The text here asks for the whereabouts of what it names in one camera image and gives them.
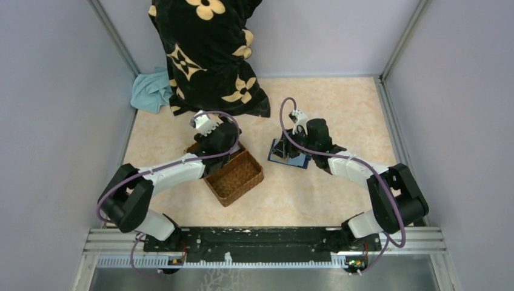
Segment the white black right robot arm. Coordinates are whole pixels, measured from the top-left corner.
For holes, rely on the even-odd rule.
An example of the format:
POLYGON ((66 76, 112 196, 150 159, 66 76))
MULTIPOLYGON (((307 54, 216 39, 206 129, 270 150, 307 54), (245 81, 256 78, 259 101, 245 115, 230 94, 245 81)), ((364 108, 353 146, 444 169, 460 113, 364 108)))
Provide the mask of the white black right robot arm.
POLYGON ((384 166, 352 154, 333 143, 324 119, 311 119, 283 131, 274 139, 270 155, 286 164, 300 155, 309 156, 319 169, 368 191, 372 208, 341 225, 341 239, 347 244, 381 232, 403 233, 406 226, 429 213, 429 205, 405 164, 384 166))

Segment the navy blue card holder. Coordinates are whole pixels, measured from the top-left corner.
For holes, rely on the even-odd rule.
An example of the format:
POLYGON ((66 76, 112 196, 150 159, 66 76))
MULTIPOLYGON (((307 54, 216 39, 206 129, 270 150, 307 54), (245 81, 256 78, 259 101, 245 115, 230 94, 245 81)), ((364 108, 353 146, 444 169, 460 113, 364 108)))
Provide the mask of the navy blue card holder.
POLYGON ((300 153, 298 156, 291 157, 288 155, 276 155, 274 149, 276 145, 279 143, 278 139, 273 139, 272 146, 270 147, 270 151, 267 157, 268 161, 275 162, 278 164, 283 164, 286 166, 297 167, 300 169, 307 169, 309 162, 311 161, 311 156, 306 155, 304 153, 300 153))

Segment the brown woven divided basket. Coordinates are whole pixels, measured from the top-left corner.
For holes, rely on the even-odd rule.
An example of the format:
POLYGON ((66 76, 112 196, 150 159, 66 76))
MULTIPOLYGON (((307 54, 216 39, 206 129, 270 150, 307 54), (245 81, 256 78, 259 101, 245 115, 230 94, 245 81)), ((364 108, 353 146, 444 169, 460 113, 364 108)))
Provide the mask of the brown woven divided basket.
POLYGON ((228 207, 264 180, 264 170, 239 142, 228 163, 211 175, 201 177, 218 202, 228 207))

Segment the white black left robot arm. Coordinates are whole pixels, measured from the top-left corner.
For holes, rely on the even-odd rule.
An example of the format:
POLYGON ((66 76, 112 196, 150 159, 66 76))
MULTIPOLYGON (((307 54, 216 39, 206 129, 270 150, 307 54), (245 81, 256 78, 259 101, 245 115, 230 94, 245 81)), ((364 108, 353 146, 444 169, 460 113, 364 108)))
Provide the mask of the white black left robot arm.
POLYGON ((150 210, 153 196, 221 170, 240 133, 237 123, 223 118, 199 130, 196 147, 182 158, 146 168, 120 166, 98 199, 99 214, 105 214, 122 233, 136 231, 159 241, 170 239, 180 228, 166 215, 150 210))

